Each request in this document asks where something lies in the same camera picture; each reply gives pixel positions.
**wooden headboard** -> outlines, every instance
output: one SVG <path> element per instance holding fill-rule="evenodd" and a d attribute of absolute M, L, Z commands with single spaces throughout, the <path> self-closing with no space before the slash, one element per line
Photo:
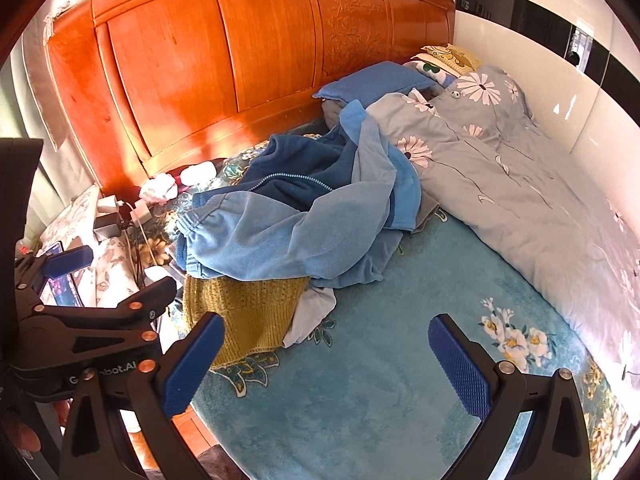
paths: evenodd
<path fill-rule="evenodd" d="M 452 0 L 84 0 L 50 70 L 105 193 L 321 117 L 323 84 L 453 37 Z"/>

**zipper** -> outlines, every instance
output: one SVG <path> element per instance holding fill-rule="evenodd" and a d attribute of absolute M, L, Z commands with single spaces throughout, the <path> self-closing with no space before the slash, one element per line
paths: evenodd
<path fill-rule="evenodd" d="M 265 176 L 260 182 L 258 182 L 258 184 L 256 184 L 255 186 L 247 189 L 247 191 L 255 191 L 256 189 L 258 189 L 262 184 L 264 184 L 267 180 L 269 180 L 270 178 L 274 178 L 274 177 L 289 177 L 289 178 L 302 178 L 303 180 L 310 180 L 311 182 L 315 182 L 316 184 L 318 184 L 319 186 L 324 187 L 325 189 L 329 190 L 329 191 L 335 191 L 334 188 L 327 186 L 327 184 L 325 184 L 324 182 L 322 182 L 321 180 L 318 180 L 316 178 L 313 178 L 312 176 L 306 176 L 306 175 L 298 175 L 298 174 L 292 174 L 292 173 L 272 173 L 270 175 Z M 408 233 L 413 232 L 412 229 L 409 228 L 388 228 L 388 227 L 383 227 L 383 229 L 393 229 L 394 231 L 406 231 Z"/>
<path fill-rule="evenodd" d="M 258 184 L 253 186 L 251 189 L 247 189 L 247 191 L 254 191 L 254 190 L 258 189 L 267 180 L 269 180 L 270 178 L 276 177 L 276 176 L 279 176 L 279 177 L 288 176 L 290 178 L 302 178 L 304 180 L 310 180 L 311 182 L 315 182 L 316 184 L 324 187 L 325 189 L 327 189 L 329 191 L 335 191 L 334 188 L 327 186 L 327 184 L 325 184 L 324 182 L 321 182 L 320 180 L 318 180 L 316 178 L 313 178 L 312 176 L 297 175 L 297 174 L 291 174 L 291 173 L 272 173 L 270 175 L 267 175 L 260 182 L 258 182 Z"/>

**blue pillow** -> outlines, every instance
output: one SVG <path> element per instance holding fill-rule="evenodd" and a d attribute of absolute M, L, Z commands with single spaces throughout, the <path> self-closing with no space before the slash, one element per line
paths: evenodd
<path fill-rule="evenodd" d="M 391 92 L 408 94 L 413 88 L 424 90 L 435 84 L 433 79 L 391 61 L 383 61 L 324 85 L 314 97 L 342 101 L 360 101 L 363 108 Z"/>

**blue jacket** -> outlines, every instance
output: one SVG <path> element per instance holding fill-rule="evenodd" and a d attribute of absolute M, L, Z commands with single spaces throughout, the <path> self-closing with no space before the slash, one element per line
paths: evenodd
<path fill-rule="evenodd" d="M 317 198 L 308 212 L 254 192 L 214 195 L 178 220 L 178 264 L 197 278 L 311 276 L 341 286 L 380 279 L 401 237 L 385 232 L 374 244 L 388 218 L 396 168 L 386 138 L 359 102 L 340 118 L 358 139 L 351 184 Z"/>
<path fill-rule="evenodd" d="M 204 206 L 213 196 L 233 191 L 253 191 L 298 211 L 309 211 L 314 200 L 352 182 L 360 127 L 358 114 L 340 114 L 340 123 L 318 140 L 274 135 L 236 186 L 193 196 L 193 207 Z M 398 174 L 391 193 L 386 229 L 413 231 L 420 208 L 420 179 L 409 160 L 395 147 L 385 147 Z"/>
<path fill-rule="evenodd" d="M 193 206 L 203 206 L 218 194 L 253 191 L 298 211 L 309 211 L 316 198 L 351 183 L 355 153 L 356 144 L 341 128 L 318 140 L 272 135 L 238 184 L 196 193 Z"/>

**white wall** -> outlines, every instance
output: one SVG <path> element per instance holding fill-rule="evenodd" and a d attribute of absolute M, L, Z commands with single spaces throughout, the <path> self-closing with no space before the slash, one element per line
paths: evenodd
<path fill-rule="evenodd" d="M 620 20 L 613 23 L 611 55 L 640 80 L 640 52 Z M 602 89 L 572 154 L 640 238 L 640 127 Z"/>
<path fill-rule="evenodd" d="M 640 53 L 604 0 L 530 0 L 591 34 L 640 79 Z M 544 130 L 572 152 L 640 238 L 640 128 L 588 76 L 508 28 L 456 12 L 454 43 L 504 68 Z"/>

